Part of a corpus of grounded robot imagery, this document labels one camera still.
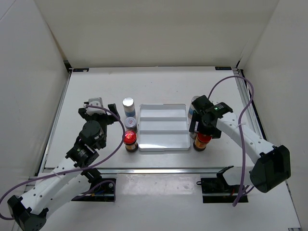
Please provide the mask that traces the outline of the tall blue-label bottle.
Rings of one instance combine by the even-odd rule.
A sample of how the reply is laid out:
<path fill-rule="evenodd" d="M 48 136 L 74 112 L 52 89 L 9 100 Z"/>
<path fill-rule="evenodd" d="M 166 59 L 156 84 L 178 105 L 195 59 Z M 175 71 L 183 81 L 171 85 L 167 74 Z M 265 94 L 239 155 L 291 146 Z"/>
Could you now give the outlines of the tall blue-label bottle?
<path fill-rule="evenodd" d="M 191 119 L 192 116 L 193 116 L 193 112 L 194 112 L 194 106 L 193 106 L 193 101 L 198 98 L 198 96 L 193 96 L 192 100 L 191 100 L 191 104 L 190 104 L 190 107 L 189 107 L 189 110 L 188 110 L 188 118 Z"/>
<path fill-rule="evenodd" d="M 126 97 L 122 101 L 124 113 L 126 117 L 136 117 L 134 100 L 131 97 Z"/>

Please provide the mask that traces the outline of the aluminium left rail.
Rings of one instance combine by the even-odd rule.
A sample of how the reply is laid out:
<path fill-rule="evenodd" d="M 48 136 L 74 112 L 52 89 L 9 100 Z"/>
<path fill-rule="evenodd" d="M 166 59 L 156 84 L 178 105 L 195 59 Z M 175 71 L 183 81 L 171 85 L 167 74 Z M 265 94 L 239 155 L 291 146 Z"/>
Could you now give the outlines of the aluminium left rail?
<path fill-rule="evenodd" d="M 72 70 L 70 69 L 69 72 L 68 72 L 68 77 L 67 77 L 67 80 L 65 82 L 65 85 L 64 85 L 58 106 L 57 106 L 56 114 L 55 114 L 55 117 L 54 117 L 54 120 L 53 120 L 53 123 L 52 123 L 52 127 L 51 127 L 51 130 L 50 130 L 49 136 L 48 136 L 47 143 L 45 145 L 45 149 L 44 149 L 44 152 L 43 152 L 43 155 L 42 155 L 42 159 L 40 161 L 40 164 L 39 164 L 38 169 L 35 172 L 34 176 L 38 176 L 39 173 L 44 171 L 44 168 L 45 168 L 45 165 L 46 165 L 46 160 L 47 160 L 49 150 L 50 150 L 50 147 L 51 147 L 51 143 L 52 143 L 52 140 L 53 140 L 53 137 L 54 137 L 55 129 L 56 129 L 56 126 L 57 126 L 57 123 L 58 123 L 58 120 L 59 120 L 59 116 L 60 116 L 60 113 L 61 113 L 61 109 L 62 109 L 62 106 L 63 106 L 64 98 L 65 98 L 67 88 L 68 88 L 68 85 L 69 85 L 71 73 L 72 73 Z"/>

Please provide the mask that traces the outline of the left small silver-lid jar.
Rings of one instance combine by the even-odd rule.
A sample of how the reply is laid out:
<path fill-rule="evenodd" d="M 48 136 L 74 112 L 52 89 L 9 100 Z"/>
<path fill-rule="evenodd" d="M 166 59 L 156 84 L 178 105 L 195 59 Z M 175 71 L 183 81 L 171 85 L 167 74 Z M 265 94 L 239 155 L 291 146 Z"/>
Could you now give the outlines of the left small silver-lid jar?
<path fill-rule="evenodd" d="M 127 130 L 132 130 L 132 131 L 137 133 L 137 131 L 138 131 L 137 121 L 136 121 L 136 119 L 134 117 L 127 117 L 125 119 L 124 125 L 125 125 L 125 128 Z"/>

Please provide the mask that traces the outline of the left tall blue-label bottle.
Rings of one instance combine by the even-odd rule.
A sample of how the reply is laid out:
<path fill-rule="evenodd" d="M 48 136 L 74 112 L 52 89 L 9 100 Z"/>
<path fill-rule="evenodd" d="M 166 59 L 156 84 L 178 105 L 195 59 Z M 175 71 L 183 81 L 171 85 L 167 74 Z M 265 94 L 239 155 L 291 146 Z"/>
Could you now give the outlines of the left tall blue-label bottle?
<path fill-rule="evenodd" d="M 122 101 L 124 113 L 126 117 L 136 117 L 134 100 L 131 97 L 126 97 Z"/>

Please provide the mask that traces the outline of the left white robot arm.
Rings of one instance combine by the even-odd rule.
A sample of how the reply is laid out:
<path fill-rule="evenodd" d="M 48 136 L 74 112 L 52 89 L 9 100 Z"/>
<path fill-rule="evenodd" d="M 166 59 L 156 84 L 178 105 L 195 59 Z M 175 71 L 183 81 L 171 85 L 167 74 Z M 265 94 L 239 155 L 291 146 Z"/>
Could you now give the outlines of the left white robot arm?
<path fill-rule="evenodd" d="M 98 151 L 106 147 L 107 127 L 120 122 L 116 104 L 104 108 L 99 101 L 88 101 L 78 110 L 86 120 L 74 146 L 49 174 L 32 179 L 36 185 L 26 193 L 12 195 L 7 205 L 11 216 L 23 231 L 39 231 L 47 219 L 71 200 L 97 192 L 101 186 L 114 183 L 102 178 L 95 163 Z"/>

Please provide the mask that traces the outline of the right small silver-lid jar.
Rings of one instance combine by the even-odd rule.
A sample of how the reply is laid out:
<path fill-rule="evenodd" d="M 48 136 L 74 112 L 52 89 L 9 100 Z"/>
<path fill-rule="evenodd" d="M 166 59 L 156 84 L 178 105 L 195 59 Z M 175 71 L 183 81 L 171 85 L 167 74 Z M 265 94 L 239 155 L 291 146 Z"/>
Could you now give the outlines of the right small silver-lid jar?
<path fill-rule="evenodd" d="M 196 133 L 195 132 L 190 132 L 190 137 L 192 138 L 192 139 L 196 139 Z"/>

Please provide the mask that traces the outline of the blue corner label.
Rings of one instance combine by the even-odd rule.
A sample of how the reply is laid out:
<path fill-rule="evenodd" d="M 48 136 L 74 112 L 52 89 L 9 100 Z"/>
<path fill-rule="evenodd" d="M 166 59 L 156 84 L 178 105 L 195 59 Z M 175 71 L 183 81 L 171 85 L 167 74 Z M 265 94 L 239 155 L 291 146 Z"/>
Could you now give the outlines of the blue corner label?
<path fill-rule="evenodd" d="M 74 68 L 73 72 L 88 72 L 89 68 Z"/>
<path fill-rule="evenodd" d="M 232 68 L 230 66 L 215 66 L 215 70 L 217 71 L 230 71 Z"/>

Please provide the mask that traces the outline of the right tall blue-label bottle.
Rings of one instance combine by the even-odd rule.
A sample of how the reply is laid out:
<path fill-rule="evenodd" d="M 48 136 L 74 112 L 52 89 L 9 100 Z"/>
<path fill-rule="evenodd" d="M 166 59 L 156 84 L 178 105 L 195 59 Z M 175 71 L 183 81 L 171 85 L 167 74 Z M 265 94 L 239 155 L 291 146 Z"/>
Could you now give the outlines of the right tall blue-label bottle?
<path fill-rule="evenodd" d="M 190 104 L 190 107 L 189 107 L 189 110 L 188 110 L 188 118 L 191 119 L 192 116 L 193 116 L 193 112 L 194 112 L 194 106 L 193 106 L 193 101 L 198 98 L 198 96 L 193 96 L 192 100 L 191 100 L 191 104 Z"/>

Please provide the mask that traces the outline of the white three-compartment tray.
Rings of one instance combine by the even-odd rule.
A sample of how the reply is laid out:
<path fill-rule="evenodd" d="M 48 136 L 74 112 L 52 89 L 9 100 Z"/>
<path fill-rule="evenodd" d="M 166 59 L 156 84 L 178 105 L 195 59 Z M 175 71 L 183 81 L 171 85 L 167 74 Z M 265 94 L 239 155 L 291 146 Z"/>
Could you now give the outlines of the white three-compartment tray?
<path fill-rule="evenodd" d="M 175 152 L 190 148 L 185 104 L 141 104 L 138 145 L 141 152 Z"/>

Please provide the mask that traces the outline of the red-lid sauce jar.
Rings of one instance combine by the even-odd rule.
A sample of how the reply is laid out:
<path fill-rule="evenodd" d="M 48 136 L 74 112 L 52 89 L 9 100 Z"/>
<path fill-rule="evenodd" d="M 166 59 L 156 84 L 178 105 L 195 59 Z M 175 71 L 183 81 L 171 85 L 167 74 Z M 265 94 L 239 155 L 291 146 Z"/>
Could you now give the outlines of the red-lid sauce jar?
<path fill-rule="evenodd" d="M 193 147 L 196 151 L 202 152 L 206 149 L 207 144 L 212 140 L 211 136 L 198 133 L 196 135 Z"/>
<path fill-rule="evenodd" d="M 132 130 L 127 130 L 124 137 L 125 149 L 133 153 L 138 150 L 137 135 Z"/>

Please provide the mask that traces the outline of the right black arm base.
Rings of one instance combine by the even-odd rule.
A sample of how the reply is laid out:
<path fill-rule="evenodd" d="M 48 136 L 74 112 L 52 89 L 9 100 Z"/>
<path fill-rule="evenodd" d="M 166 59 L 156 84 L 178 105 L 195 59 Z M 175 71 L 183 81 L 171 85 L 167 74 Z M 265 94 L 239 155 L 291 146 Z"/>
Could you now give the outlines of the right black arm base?
<path fill-rule="evenodd" d="M 204 204 L 233 203 L 240 191 L 242 168 L 228 166 L 214 176 L 201 177 L 196 185 L 201 187 Z"/>

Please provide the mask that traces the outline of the right blue corner label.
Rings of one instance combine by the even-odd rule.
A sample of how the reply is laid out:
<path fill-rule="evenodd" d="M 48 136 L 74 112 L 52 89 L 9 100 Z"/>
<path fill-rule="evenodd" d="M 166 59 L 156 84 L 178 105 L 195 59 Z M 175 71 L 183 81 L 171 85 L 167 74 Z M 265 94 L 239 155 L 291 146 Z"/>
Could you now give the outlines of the right blue corner label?
<path fill-rule="evenodd" d="M 215 66 L 215 70 L 217 71 L 230 71 L 232 68 L 230 66 Z"/>

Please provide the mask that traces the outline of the left blue corner label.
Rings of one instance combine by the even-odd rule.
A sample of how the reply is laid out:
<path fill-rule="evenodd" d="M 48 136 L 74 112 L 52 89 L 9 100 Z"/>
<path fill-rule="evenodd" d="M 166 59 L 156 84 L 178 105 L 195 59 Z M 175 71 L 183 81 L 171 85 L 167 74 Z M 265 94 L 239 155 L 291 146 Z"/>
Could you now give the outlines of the left blue corner label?
<path fill-rule="evenodd" d="M 88 72 L 89 68 L 74 68 L 73 72 Z"/>

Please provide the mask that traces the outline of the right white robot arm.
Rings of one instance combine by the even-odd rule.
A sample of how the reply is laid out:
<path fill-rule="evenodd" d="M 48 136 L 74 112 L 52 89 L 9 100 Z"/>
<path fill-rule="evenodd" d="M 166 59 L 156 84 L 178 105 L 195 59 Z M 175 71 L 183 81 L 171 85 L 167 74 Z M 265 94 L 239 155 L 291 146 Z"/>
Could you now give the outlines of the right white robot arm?
<path fill-rule="evenodd" d="M 252 168 L 225 167 L 217 173 L 216 187 L 228 192 L 234 185 L 253 186 L 267 193 L 291 176 L 290 152 L 284 146 L 275 146 L 252 131 L 247 125 L 239 124 L 233 110 L 225 103 L 213 104 L 206 96 L 192 102 L 190 132 L 219 139 L 224 133 L 229 136 L 254 164 Z"/>

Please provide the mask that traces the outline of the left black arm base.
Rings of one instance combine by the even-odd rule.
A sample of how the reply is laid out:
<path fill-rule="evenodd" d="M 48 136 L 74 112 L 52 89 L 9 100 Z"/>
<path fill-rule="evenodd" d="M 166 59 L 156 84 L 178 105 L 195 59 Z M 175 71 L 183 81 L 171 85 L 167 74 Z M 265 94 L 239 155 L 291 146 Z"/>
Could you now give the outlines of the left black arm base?
<path fill-rule="evenodd" d="M 85 170 L 81 173 L 90 184 L 89 189 L 74 197 L 71 201 L 80 202 L 115 202 L 116 178 L 103 177 L 96 168 Z"/>

